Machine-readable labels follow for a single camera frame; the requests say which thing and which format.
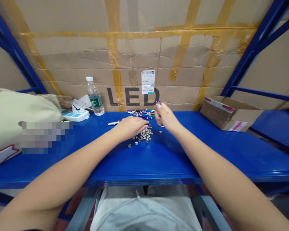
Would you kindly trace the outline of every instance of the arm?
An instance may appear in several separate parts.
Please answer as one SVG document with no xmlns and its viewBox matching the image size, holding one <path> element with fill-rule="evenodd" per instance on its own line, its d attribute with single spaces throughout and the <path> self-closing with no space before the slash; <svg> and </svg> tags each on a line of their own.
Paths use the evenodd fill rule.
<svg viewBox="0 0 289 231">
<path fill-rule="evenodd" d="M 3 209 L 0 231 L 52 230 L 64 203 L 85 183 L 98 163 L 120 142 L 148 127 L 147 123 L 141 118 L 125 118 L 109 132 L 47 169 Z"/>
<path fill-rule="evenodd" d="M 184 128 L 165 104 L 158 105 L 155 117 L 180 142 L 238 230 L 289 230 L 289 221 L 266 196 L 236 166 Z"/>
</svg>

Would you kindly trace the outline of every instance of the green bottle label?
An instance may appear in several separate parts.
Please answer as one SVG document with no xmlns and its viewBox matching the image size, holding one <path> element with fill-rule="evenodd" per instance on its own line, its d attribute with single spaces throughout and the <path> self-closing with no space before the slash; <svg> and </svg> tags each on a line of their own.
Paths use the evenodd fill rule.
<svg viewBox="0 0 289 231">
<path fill-rule="evenodd" d="M 98 98 L 95 99 L 90 99 L 92 107 L 101 107 L 103 106 L 102 98 L 99 96 Z"/>
</svg>

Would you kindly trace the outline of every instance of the bottle cap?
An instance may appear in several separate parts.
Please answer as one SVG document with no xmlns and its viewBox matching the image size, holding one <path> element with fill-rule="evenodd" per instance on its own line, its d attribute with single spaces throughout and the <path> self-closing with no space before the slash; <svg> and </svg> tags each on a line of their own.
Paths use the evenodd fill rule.
<svg viewBox="0 0 289 231">
<path fill-rule="evenodd" d="M 87 81 L 93 81 L 93 77 L 92 76 L 88 76 L 88 77 L 86 77 L 86 80 Z"/>
</svg>

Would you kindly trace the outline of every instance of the small cardboard box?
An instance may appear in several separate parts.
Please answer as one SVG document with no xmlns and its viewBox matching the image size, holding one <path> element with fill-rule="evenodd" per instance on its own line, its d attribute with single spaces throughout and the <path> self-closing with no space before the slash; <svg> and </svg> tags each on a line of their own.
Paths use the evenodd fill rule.
<svg viewBox="0 0 289 231">
<path fill-rule="evenodd" d="M 223 96 L 205 96 L 200 110 L 221 130 L 233 132 L 247 131 L 262 112 L 262 109 Z"/>
</svg>

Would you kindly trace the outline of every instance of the person's left hand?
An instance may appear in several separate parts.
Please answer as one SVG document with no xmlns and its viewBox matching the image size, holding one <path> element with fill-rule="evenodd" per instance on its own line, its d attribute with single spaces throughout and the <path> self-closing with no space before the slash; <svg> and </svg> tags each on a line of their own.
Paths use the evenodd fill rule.
<svg viewBox="0 0 289 231">
<path fill-rule="evenodd" d="M 148 121 L 140 117 L 129 116 L 118 123 L 111 131 L 119 138 L 120 142 L 128 140 L 143 129 L 149 127 Z"/>
</svg>

